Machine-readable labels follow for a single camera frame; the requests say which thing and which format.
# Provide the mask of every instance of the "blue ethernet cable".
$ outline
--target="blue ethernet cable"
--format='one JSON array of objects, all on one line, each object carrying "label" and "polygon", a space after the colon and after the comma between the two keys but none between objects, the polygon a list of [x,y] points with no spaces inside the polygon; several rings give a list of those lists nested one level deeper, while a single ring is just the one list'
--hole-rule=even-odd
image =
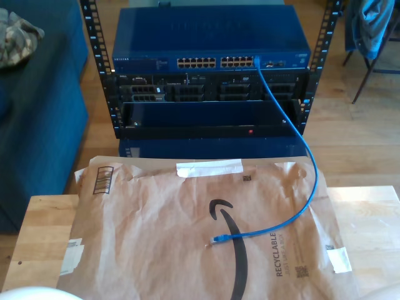
[{"label": "blue ethernet cable", "polygon": [[267,90],[267,92],[269,94],[270,99],[272,99],[272,101],[274,102],[276,107],[279,109],[279,111],[283,115],[284,119],[286,120],[286,123],[290,125],[292,130],[296,133],[296,135],[301,139],[302,143],[304,144],[304,147],[306,148],[306,150],[307,150],[307,152],[308,152],[308,154],[310,156],[312,165],[314,166],[315,182],[314,182],[314,186],[312,187],[311,194],[310,194],[307,202],[303,206],[303,208],[297,214],[295,214],[293,217],[291,217],[290,219],[288,219],[288,220],[286,220],[286,221],[284,221],[281,224],[278,224],[276,226],[273,226],[273,227],[270,227],[270,228],[266,228],[266,229],[262,229],[262,230],[258,230],[258,231],[246,232],[246,233],[241,233],[241,234],[231,234],[231,235],[230,234],[222,234],[220,236],[212,237],[210,239],[210,244],[211,245],[227,242],[227,241],[230,241],[232,239],[250,238],[252,236],[259,236],[261,234],[266,234],[266,233],[270,233],[271,231],[275,231],[275,230],[281,229],[281,228],[293,223],[308,208],[309,204],[313,200],[313,197],[314,197],[314,194],[316,192],[317,185],[318,185],[318,168],[317,168],[317,164],[315,162],[314,156],[313,156],[309,146],[307,145],[307,142],[301,136],[301,134],[297,130],[297,128],[293,125],[292,121],[288,118],[288,115],[286,115],[286,113],[283,111],[283,109],[281,108],[279,103],[276,101],[276,99],[275,99],[274,95],[272,94],[271,90],[269,89],[269,87],[267,85],[267,82],[265,81],[264,76],[263,76],[263,74],[261,72],[260,57],[259,56],[255,57],[254,65],[256,66],[258,74],[260,75],[261,81],[264,84],[264,86],[265,86],[265,88],[266,88],[266,90]]}]

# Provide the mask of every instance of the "blue equipment case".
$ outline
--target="blue equipment case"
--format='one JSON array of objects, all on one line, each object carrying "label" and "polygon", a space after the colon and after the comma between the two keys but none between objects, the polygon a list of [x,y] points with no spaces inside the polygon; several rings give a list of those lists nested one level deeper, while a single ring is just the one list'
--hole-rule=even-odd
[{"label": "blue equipment case", "polygon": [[304,69],[310,53],[293,6],[179,6],[122,9],[112,58],[116,74],[207,73],[255,70],[255,55]]}]

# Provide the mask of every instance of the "blue couch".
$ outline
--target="blue couch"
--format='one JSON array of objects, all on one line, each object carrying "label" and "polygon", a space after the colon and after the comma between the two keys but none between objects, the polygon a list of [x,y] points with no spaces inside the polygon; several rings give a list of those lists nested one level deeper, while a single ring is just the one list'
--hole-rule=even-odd
[{"label": "blue couch", "polygon": [[79,78],[88,49],[76,0],[2,0],[45,32],[30,60],[0,70],[0,232],[17,232],[29,199],[62,194],[88,114]]}]

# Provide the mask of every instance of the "white label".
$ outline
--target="white label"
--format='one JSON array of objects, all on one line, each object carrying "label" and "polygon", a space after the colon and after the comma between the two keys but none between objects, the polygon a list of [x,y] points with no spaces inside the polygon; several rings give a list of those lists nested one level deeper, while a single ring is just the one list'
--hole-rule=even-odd
[{"label": "white label", "polygon": [[61,275],[69,274],[74,271],[81,261],[84,245],[81,245],[82,239],[70,239],[65,252],[64,260],[61,266]]},{"label": "white label", "polygon": [[191,178],[242,173],[243,166],[241,159],[230,159],[227,161],[186,162],[182,164],[176,164],[176,171],[179,177]]},{"label": "white label", "polygon": [[331,260],[335,273],[345,273],[351,271],[351,265],[346,247],[327,250],[327,255]]}]

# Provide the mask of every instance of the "amazon smile logo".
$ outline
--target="amazon smile logo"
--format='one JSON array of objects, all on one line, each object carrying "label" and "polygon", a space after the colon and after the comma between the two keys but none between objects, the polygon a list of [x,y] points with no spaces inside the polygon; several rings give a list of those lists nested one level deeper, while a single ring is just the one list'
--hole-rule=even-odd
[{"label": "amazon smile logo", "polygon": [[[223,205],[229,208],[233,208],[233,205],[225,200],[211,200],[209,210],[210,215],[214,220],[217,219],[217,214],[215,212],[215,207],[217,205]],[[224,216],[224,219],[231,234],[240,234],[238,226],[233,221],[232,217],[225,211],[225,209],[221,209],[220,212]],[[232,241],[235,250],[236,272],[231,300],[241,300],[244,294],[244,290],[246,288],[246,282],[248,280],[248,255],[246,253],[246,247],[244,246],[243,238],[233,239]]]}]

